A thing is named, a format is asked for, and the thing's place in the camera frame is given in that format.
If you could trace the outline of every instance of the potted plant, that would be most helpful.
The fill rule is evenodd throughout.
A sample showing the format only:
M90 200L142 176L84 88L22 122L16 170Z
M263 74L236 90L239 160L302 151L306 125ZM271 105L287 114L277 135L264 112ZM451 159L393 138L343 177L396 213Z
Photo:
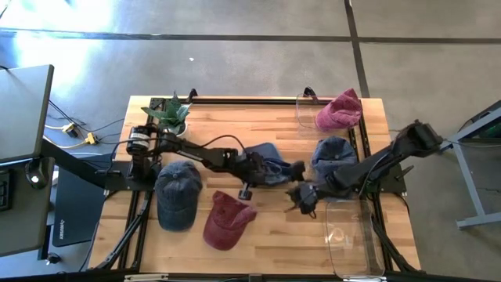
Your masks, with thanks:
M189 105L181 105L178 96L174 92L172 99L166 101L167 107L165 111L152 110L149 107L142 107L149 116L158 118L159 128L166 128L169 132L174 133L177 137L183 136L188 125L185 122L186 116L189 114Z

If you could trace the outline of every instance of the denim cap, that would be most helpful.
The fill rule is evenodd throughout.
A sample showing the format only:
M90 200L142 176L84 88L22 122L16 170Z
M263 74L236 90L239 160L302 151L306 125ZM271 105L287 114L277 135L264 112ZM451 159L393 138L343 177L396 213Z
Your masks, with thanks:
M160 226L169 231L189 229L201 190L202 180L193 162L175 161L162 168L155 182Z
M317 179L323 179L341 166L356 163L357 155L353 147L347 140L336 136L320 140L312 157Z

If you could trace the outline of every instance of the plant pot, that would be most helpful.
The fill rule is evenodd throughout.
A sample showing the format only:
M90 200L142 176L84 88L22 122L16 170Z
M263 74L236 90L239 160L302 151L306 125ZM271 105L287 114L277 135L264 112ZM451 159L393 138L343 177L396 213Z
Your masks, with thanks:
M180 133L176 135L177 137L183 137L186 135L186 133L188 132L188 124L186 123L186 121L181 125L179 131Z

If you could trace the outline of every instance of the red baseball cap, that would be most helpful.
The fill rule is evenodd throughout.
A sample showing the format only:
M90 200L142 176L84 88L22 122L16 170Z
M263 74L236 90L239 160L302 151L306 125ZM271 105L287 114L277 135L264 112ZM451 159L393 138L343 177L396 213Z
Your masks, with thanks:
M204 240L213 248L227 251L236 245L258 212L221 191L216 191L212 200L214 207L205 222Z

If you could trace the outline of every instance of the baseball cap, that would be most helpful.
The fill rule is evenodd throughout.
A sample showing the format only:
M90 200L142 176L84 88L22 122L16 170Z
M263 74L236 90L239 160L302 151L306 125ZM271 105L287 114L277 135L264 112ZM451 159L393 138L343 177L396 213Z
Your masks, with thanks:
M227 251L236 245L258 212L221 191L216 191L212 200L214 207L205 222L204 240L213 248Z
M362 104L355 90L348 89L316 115L315 123L320 129L351 128L357 125L361 115Z
M356 163L357 155L353 147L347 140L337 136L320 140L312 156L312 167L318 179L322 179L343 165Z
M202 180L193 162L175 161L162 168L155 182L160 226L169 231L190 228L201 190Z

